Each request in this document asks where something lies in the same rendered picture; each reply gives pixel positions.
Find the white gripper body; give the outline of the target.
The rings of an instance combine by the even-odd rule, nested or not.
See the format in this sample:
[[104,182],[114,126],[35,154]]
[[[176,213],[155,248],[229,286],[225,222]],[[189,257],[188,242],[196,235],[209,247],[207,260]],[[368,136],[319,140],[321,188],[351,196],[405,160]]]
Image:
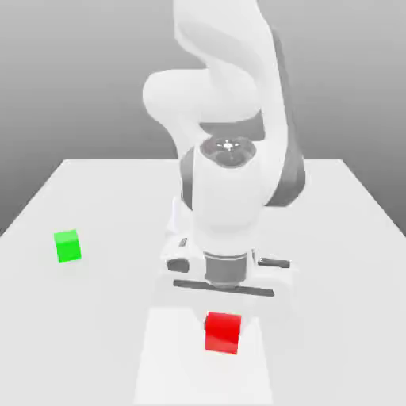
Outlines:
[[167,305],[171,307],[290,308],[292,302],[290,276],[256,274],[235,284],[177,276],[167,282]]

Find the small red cube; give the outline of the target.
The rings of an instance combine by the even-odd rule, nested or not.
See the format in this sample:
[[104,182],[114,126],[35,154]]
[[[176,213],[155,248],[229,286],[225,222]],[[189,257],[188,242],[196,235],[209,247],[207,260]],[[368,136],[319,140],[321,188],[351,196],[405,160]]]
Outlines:
[[242,316],[209,312],[205,318],[205,349],[237,354]]

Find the small green cube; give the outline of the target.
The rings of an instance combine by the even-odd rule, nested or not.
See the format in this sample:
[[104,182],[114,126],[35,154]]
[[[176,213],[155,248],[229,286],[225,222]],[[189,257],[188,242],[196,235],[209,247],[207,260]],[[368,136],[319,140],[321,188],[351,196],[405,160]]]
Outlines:
[[79,260],[82,257],[79,236],[75,229],[56,232],[54,242],[59,263]]

